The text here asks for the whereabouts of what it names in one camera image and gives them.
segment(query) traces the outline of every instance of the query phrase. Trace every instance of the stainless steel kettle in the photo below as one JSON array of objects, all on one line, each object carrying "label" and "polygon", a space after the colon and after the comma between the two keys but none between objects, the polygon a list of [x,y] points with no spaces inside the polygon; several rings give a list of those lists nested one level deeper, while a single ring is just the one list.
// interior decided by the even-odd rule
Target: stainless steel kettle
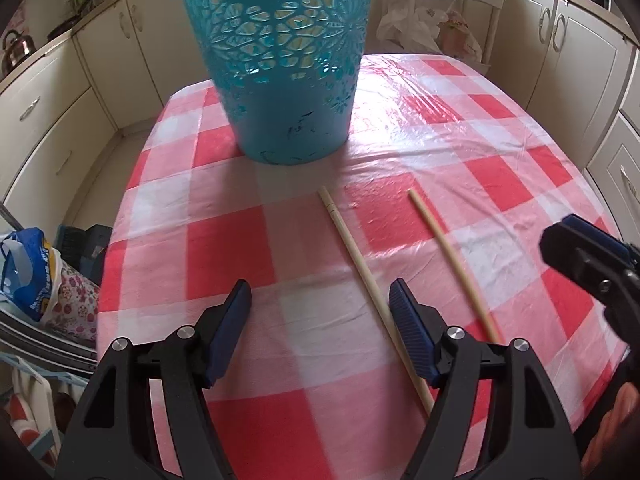
[{"label": "stainless steel kettle", "polygon": [[[14,34],[15,38],[6,46],[9,34]],[[7,76],[11,70],[20,65],[25,59],[36,51],[33,38],[27,34],[20,34],[17,30],[9,30],[2,40],[4,57],[2,58],[2,75]]]}]

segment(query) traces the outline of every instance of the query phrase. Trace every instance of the red and white checkered tablecloth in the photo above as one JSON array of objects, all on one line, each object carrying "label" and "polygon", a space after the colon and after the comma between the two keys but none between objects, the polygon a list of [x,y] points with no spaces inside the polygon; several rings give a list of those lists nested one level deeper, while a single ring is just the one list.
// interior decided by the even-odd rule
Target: red and white checkered tablecloth
[{"label": "red and white checkered tablecloth", "polygon": [[[542,229],[567,213],[617,231],[526,112],[443,56],[365,57],[355,99],[338,152],[267,166],[236,148],[210,81],[185,88],[158,119],[120,206],[100,295],[100,353],[117,336],[148,342],[194,323],[238,278],[253,288],[229,372],[206,391],[239,480],[397,480],[424,428],[316,195],[322,184],[383,291],[402,277],[448,324],[482,337],[407,198],[408,188],[422,190],[505,340],[532,343],[574,428],[623,352],[602,306],[540,259]],[[177,472],[159,389],[162,458]],[[474,466],[487,404],[484,384],[464,470]]]}]

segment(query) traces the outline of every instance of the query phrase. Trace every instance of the hand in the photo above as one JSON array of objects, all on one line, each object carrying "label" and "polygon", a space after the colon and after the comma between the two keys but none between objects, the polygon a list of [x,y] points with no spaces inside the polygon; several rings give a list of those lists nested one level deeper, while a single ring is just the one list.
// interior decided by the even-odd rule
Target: hand
[{"label": "hand", "polygon": [[633,384],[625,383],[622,385],[616,395],[613,409],[602,417],[598,433],[591,439],[591,443],[582,457],[582,474],[584,476],[587,476],[600,463],[602,454],[606,452],[620,425],[636,408],[639,400],[640,394]]}]

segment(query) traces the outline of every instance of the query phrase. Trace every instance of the blue plastic bag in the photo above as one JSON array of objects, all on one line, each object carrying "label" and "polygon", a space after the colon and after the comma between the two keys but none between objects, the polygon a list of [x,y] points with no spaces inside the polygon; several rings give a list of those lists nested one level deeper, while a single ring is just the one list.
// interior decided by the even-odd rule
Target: blue plastic bag
[{"label": "blue plastic bag", "polygon": [[0,292],[29,318],[39,321],[52,299],[54,249],[40,229],[29,228],[0,241],[0,253],[4,260]]}]

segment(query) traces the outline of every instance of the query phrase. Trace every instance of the wooden chopstick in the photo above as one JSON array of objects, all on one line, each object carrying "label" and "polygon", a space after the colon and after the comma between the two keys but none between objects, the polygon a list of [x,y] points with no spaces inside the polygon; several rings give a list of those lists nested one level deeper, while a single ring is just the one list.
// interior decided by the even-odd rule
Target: wooden chopstick
[{"label": "wooden chopstick", "polygon": [[409,198],[414,202],[425,223],[428,225],[429,229],[431,229],[434,236],[436,237],[436,240],[438,241],[442,252],[447,257],[447,260],[449,261],[449,264],[452,267],[453,272],[458,279],[458,282],[462,286],[462,289],[465,291],[466,298],[471,304],[471,307],[476,313],[476,316],[478,316],[480,323],[484,327],[489,341],[496,344],[502,344],[502,337],[500,336],[500,332],[498,332],[498,328],[495,325],[493,318],[489,316],[487,309],[484,306],[484,301],[478,294],[476,288],[473,286],[473,283],[469,279],[469,276],[466,274],[466,271],[460,263],[460,260],[456,254],[456,251],[453,249],[453,247],[451,247],[451,244],[442,232],[440,224],[438,224],[438,221],[435,219],[431,211],[429,211],[429,208],[424,203],[424,200],[422,200],[415,189],[411,188],[409,190]]},{"label": "wooden chopstick", "polygon": [[336,229],[338,229],[338,233],[340,234],[340,238],[349,251],[351,259],[353,260],[362,281],[364,282],[365,287],[367,288],[367,292],[371,297],[371,301],[376,307],[378,314],[380,315],[380,319],[382,320],[383,325],[386,328],[386,332],[389,334],[391,338],[391,342],[396,347],[396,351],[400,356],[402,364],[404,364],[404,368],[406,368],[409,377],[411,377],[411,381],[414,384],[415,391],[418,392],[418,396],[420,397],[420,401],[424,406],[427,415],[431,413],[431,409],[433,408],[433,396],[427,387],[427,383],[424,379],[418,377],[415,373],[414,366],[412,365],[411,359],[409,359],[409,355],[406,352],[406,348],[404,348],[404,343],[402,342],[402,338],[398,333],[398,329],[396,328],[396,324],[394,323],[394,319],[391,315],[391,310],[389,309],[388,304],[386,304],[385,298],[382,296],[380,292],[380,288],[376,283],[376,280],[373,277],[373,274],[369,270],[367,263],[364,261],[362,253],[360,252],[356,241],[353,239],[347,224],[344,223],[342,219],[342,215],[338,211],[334,200],[331,198],[331,195],[326,190],[325,186],[322,186],[318,190],[318,194],[326,207],[326,210],[329,212],[331,219],[334,221],[334,225]]}]

